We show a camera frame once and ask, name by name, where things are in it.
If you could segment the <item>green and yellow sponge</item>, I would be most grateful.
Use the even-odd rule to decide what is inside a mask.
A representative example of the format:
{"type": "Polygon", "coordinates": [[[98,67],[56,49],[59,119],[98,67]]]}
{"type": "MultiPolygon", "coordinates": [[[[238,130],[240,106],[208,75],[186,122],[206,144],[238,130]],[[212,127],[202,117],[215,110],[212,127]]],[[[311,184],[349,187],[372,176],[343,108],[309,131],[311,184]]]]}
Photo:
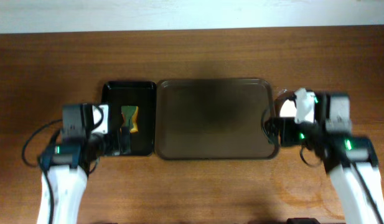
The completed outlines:
{"type": "Polygon", "coordinates": [[[138,132],[138,111],[137,106],[122,106],[121,114],[124,120],[123,127],[127,128],[130,133],[138,132]]]}

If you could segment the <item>pink-rimmed plate with sauce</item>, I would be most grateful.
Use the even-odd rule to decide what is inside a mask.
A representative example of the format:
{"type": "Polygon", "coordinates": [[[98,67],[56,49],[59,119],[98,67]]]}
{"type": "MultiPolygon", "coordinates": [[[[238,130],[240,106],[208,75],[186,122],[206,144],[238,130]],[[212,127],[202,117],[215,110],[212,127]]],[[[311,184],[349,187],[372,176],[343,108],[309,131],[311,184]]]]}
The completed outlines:
{"type": "Polygon", "coordinates": [[[277,99],[278,115],[282,118],[294,118],[297,114],[296,95],[285,94],[277,99]]]}

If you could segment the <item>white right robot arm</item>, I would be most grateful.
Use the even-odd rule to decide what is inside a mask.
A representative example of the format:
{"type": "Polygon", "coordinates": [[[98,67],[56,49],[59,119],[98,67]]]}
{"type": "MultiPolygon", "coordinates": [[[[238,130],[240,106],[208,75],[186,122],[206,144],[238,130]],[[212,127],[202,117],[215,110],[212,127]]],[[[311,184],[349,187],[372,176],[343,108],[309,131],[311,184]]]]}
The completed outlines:
{"type": "Polygon", "coordinates": [[[317,123],[293,118],[261,121],[269,143],[314,152],[330,177],[346,223],[384,223],[379,160],[371,140],[350,133],[330,133],[317,123]]]}

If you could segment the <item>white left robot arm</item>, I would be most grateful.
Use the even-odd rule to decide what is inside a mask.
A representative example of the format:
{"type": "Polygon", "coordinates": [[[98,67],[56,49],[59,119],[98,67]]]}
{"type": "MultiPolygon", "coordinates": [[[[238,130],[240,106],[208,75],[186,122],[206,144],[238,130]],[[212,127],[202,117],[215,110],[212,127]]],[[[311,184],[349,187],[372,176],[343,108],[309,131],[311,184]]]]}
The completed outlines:
{"type": "Polygon", "coordinates": [[[119,156],[114,134],[91,133],[87,138],[57,143],[53,133],[37,158],[41,170],[42,195],[37,223],[76,223],[90,174],[100,158],[119,156]]]}

